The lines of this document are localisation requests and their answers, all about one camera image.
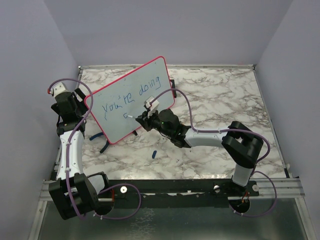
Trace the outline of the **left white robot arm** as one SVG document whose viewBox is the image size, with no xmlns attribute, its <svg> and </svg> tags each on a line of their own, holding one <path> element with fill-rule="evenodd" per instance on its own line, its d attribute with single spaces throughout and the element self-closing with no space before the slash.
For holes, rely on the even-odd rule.
<svg viewBox="0 0 320 240">
<path fill-rule="evenodd" d="M 49 184 L 49 194 L 62 219 L 84 216 L 99 211 L 98 196 L 106 197 L 111 190 L 104 172 L 87 176 L 82 166 L 88 108 L 80 89 L 71 92 L 62 83 L 49 90 L 55 99 L 52 110 L 58 115 L 57 135 L 61 143 L 61 156 L 56 180 Z"/>
</svg>

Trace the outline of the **blue marker cap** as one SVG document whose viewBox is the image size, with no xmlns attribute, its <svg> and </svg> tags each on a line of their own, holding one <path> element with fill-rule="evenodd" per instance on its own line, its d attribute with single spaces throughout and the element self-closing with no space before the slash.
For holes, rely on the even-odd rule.
<svg viewBox="0 0 320 240">
<path fill-rule="evenodd" d="M 157 151 L 156 151 L 156 150 L 154 150 L 154 151 L 153 151 L 153 153 L 152 153 L 152 156 L 151 156 L 151 157 L 152 157 L 152 159 L 155 159 L 156 154 L 157 154 Z"/>
</svg>

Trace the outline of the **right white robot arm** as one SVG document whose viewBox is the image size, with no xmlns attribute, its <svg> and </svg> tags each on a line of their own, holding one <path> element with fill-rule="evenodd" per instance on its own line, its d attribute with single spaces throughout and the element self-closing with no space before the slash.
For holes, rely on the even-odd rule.
<svg viewBox="0 0 320 240">
<path fill-rule="evenodd" d="M 194 130 L 191 126 L 182 124 L 170 109 L 155 111 L 151 115 L 144 111 L 134 119 L 146 131 L 158 131 L 178 148 L 224 148 L 235 161 L 234 174 L 229 184 L 230 191 L 236 196 L 247 191 L 264 141 L 239 121 L 233 121 L 226 132 L 213 132 L 207 129 Z"/>
</svg>

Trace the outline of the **pink framed whiteboard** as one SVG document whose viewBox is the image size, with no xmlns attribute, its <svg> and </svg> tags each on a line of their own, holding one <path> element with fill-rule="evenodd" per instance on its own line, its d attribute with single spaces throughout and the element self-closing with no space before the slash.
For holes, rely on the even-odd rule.
<svg viewBox="0 0 320 240">
<path fill-rule="evenodd" d="M 145 111 L 151 96 L 159 101 L 158 110 L 175 104 L 166 60 L 159 56 L 86 96 L 84 103 L 110 144 L 127 137 L 141 125 L 134 119 Z"/>
</svg>

